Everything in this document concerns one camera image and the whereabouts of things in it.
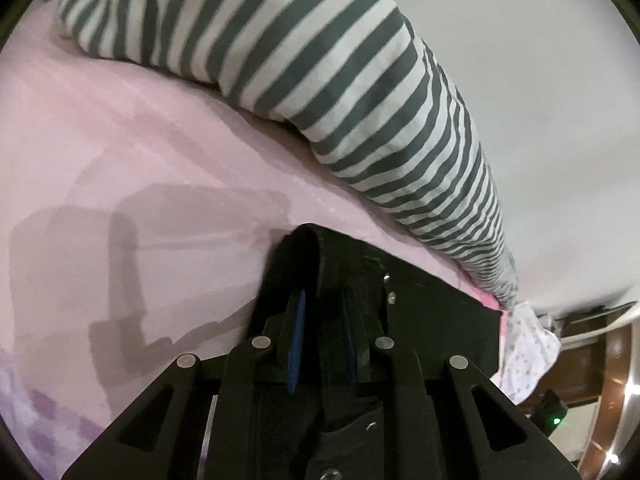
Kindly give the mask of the black pants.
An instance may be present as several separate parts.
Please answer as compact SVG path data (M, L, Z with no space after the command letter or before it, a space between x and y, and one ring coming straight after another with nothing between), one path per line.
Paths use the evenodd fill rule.
M276 346L276 379L327 419L376 404L375 339L405 344L422 382L461 354L486 376L499 367L501 315L436 276L363 240L306 223L273 249L247 337Z

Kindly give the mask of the white floral blanket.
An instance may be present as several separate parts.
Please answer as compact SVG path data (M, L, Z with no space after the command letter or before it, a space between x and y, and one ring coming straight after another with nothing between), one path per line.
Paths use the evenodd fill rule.
M526 302L504 315L498 372L492 382L514 404L524 402L558 359L562 344L551 329L552 318L540 318Z

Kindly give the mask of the pink bed sheet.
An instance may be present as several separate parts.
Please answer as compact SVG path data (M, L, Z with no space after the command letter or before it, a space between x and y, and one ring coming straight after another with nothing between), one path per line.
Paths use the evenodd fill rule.
M1 414L57 479L176 356L242 337L303 223L495 300L338 182L294 133L213 91L88 58L56 6L1 53Z

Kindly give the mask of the grey white striped bolster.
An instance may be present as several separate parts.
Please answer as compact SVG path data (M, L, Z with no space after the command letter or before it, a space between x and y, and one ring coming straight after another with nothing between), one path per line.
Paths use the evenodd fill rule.
M94 58L210 84L287 122L335 177L515 304L473 119L395 0L58 0L58 20Z

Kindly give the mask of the brown wooden bed frame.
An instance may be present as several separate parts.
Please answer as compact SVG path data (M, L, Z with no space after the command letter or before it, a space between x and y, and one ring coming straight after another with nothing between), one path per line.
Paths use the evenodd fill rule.
M550 434L584 479L615 474L634 455L639 425L639 303L574 312L560 324L561 352L521 404L531 415L551 389L567 415Z

